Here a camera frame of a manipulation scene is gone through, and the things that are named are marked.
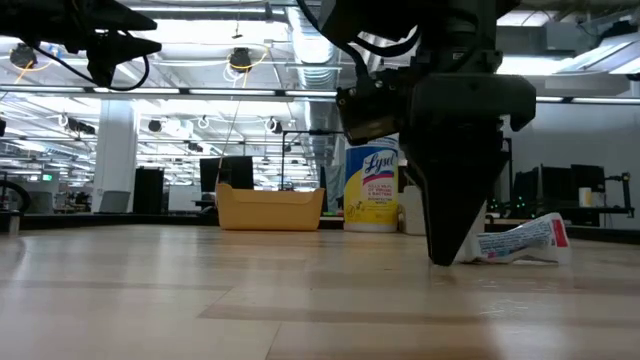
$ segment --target crumpled toothpaste tube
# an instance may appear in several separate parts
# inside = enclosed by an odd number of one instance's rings
[[[552,213],[503,233],[469,236],[458,262],[509,264],[517,260],[571,262],[571,246],[562,217]]]

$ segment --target yellow plastic bin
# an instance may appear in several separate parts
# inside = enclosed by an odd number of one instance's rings
[[[218,216],[224,230],[315,231],[324,189],[312,193],[233,189],[218,184]]]

